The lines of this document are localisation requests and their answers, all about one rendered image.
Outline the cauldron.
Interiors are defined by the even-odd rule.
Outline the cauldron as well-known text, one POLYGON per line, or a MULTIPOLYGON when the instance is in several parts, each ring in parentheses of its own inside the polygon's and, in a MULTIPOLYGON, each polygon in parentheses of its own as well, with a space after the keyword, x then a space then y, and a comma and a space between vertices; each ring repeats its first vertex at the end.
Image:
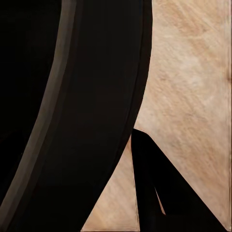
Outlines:
POLYGON ((0 134, 25 147, 0 232, 81 232, 134 129, 152 0, 0 0, 0 134))

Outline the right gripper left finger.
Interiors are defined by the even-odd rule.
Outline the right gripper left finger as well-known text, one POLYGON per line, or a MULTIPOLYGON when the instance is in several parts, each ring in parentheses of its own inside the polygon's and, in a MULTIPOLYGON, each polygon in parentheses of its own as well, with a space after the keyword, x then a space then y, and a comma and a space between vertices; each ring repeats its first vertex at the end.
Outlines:
POLYGON ((21 129, 0 134, 0 186, 25 147, 21 129))

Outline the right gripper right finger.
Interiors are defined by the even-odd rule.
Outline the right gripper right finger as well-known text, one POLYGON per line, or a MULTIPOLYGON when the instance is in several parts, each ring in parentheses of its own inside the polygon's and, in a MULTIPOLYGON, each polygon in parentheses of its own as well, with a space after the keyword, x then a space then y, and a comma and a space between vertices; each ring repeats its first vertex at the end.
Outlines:
POLYGON ((228 232, 147 133, 131 151, 141 232, 228 232))

